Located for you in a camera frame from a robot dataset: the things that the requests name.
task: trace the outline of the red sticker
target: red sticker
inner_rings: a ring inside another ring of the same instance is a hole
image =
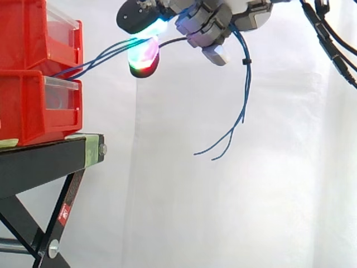
[[[66,226],[70,212],[71,212],[71,207],[66,203],[64,203],[61,208],[60,215],[58,216],[58,221],[62,224],[63,227]]]

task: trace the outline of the red plastic drawer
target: red plastic drawer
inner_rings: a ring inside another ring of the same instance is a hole
[[[0,21],[0,70],[40,70],[52,76],[83,63],[82,23],[45,0],[0,0]]]
[[[19,146],[62,140],[83,125],[80,81],[40,71],[0,71],[0,141]]]

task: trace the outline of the metal frame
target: metal frame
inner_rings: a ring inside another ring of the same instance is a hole
[[[105,153],[103,135],[76,135],[65,141],[0,149],[0,221],[17,239],[0,238],[0,252],[32,255],[33,268],[70,268],[59,253],[61,236],[85,168],[88,163],[102,162]],[[88,161],[93,154],[98,157]],[[64,176],[67,178],[44,232],[16,194]]]

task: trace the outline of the green led light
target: green led light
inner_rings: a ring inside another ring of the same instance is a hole
[[[137,70],[149,68],[154,62],[158,52],[158,37],[155,36],[145,43],[129,49],[129,64]]]

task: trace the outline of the bolt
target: bolt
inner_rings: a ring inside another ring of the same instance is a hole
[[[105,144],[101,144],[99,146],[99,154],[104,156],[107,154],[107,152],[108,152],[108,147]]]
[[[49,245],[49,257],[54,259],[60,252],[60,242],[57,239],[51,241]]]

